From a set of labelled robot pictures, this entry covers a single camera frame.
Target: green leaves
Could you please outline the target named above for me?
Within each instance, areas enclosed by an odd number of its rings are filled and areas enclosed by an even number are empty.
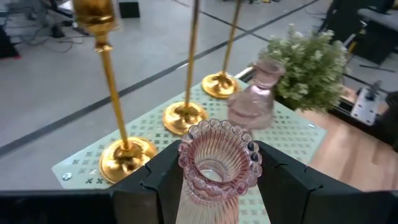
[[[304,37],[289,25],[286,39],[272,37],[259,59],[273,58],[284,64],[286,74],[275,93],[290,106],[301,110],[326,112],[337,105],[346,65],[346,49],[340,41],[329,44],[333,31],[312,32]]]

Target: gold candlestick holder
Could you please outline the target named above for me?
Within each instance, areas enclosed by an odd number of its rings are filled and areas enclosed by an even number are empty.
[[[194,0],[185,101],[173,103],[163,112],[164,126],[169,131],[178,135],[186,134],[191,125],[198,124],[201,120],[208,118],[205,109],[196,103],[190,102],[194,63],[193,56],[195,54],[198,35],[199,7],[200,0]]]
[[[116,90],[108,42],[109,31],[116,28],[116,16],[112,0],[73,0],[76,21],[95,36],[95,50],[101,55],[109,92],[121,140],[113,142],[102,153],[99,171],[111,183],[116,183],[152,159],[157,151],[144,138],[128,137]]]
[[[239,12],[242,8],[242,1],[236,1],[236,8],[234,13],[233,25],[229,32],[229,40],[226,48],[222,71],[206,76],[201,86],[203,90],[210,96],[217,99],[227,99],[229,96],[240,90],[240,86],[237,81],[231,78],[226,72],[228,68],[229,56],[231,55],[232,44],[234,42],[234,36],[236,31],[236,24],[239,19]]]

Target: ribbed glass vase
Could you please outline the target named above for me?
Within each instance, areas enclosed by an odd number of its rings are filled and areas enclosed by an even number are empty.
[[[184,181],[177,224],[237,223],[238,197],[262,172],[251,135],[229,121],[201,121],[183,136],[178,151]]]

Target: wooden floor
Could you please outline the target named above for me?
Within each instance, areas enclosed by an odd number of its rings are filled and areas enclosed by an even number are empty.
[[[398,153],[391,146],[330,114],[297,113],[328,131],[311,167],[362,191],[398,190]]]

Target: white pegboard table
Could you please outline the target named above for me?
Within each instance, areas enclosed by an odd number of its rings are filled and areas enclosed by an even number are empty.
[[[246,88],[247,85],[241,82],[243,88]],[[128,123],[126,128],[129,135],[150,139],[156,145],[158,151],[180,139],[164,128],[162,113],[168,105],[183,101],[183,96],[184,93]],[[192,101],[201,104],[207,110],[210,118],[222,120],[227,117],[226,101],[209,97],[203,92],[200,84],[192,88]],[[281,150],[304,164],[308,164],[325,134],[324,129],[314,126],[295,112],[280,103],[276,103],[274,124],[268,129],[254,131],[253,138]],[[119,138],[119,131],[114,131],[53,166],[52,170],[62,187],[64,189],[104,189],[109,187],[110,184],[102,178],[98,170],[98,160],[102,150]],[[269,223],[257,187],[253,187],[239,199],[239,223]]]

